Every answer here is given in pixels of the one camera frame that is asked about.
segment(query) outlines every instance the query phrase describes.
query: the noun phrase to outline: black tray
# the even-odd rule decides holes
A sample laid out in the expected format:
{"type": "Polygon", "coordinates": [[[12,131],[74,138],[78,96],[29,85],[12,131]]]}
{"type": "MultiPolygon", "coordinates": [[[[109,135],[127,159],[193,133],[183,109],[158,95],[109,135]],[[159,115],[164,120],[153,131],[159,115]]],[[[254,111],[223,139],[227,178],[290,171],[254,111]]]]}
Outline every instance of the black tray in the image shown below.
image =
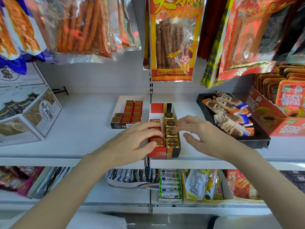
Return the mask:
{"type": "MultiPolygon", "coordinates": [[[[208,99],[208,98],[213,99],[213,96],[216,96],[216,94],[214,93],[199,94],[196,102],[201,108],[206,120],[211,122],[213,125],[217,126],[214,120],[215,113],[211,109],[209,109],[204,103],[202,103],[204,99],[208,99]]],[[[251,116],[249,117],[249,119],[253,122],[253,127],[255,130],[254,136],[240,136],[240,137],[235,137],[235,139],[252,149],[262,149],[264,147],[268,148],[271,138],[259,126],[259,124],[254,121],[254,119],[251,116]]]]}

